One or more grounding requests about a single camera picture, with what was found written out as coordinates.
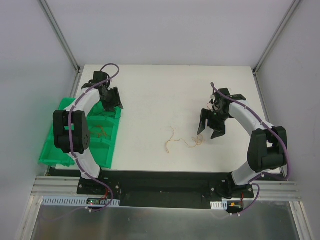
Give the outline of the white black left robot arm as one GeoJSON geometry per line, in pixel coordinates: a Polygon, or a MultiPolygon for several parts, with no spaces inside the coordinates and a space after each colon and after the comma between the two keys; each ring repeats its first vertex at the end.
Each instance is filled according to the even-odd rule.
{"type": "Polygon", "coordinates": [[[80,95],[65,109],[53,113],[55,147],[73,159],[81,177],[90,180],[89,190],[96,195],[105,191],[106,183],[99,178],[101,167],[89,149],[91,137],[87,117],[97,104],[111,117],[118,108],[124,108],[118,88],[110,87],[111,80],[108,73],[95,71],[93,78],[82,86],[80,95]]]}

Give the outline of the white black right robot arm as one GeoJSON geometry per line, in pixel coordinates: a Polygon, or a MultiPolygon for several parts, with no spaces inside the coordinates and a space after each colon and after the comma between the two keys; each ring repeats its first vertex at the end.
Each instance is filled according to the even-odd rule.
{"type": "Polygon", "coordinates": [[[226,194],[234,198],[258,176],[288,164],[287,131],[263,120],[242,94],[231,95],[227,88],[214,88],[210,98],[212,109],[201,110],[198,135],[210,128],[212,140],[222,137],[226,134],[226,120],[235,119],[250,137],[246,162],[231,172],[225,184],[226,194]]]}

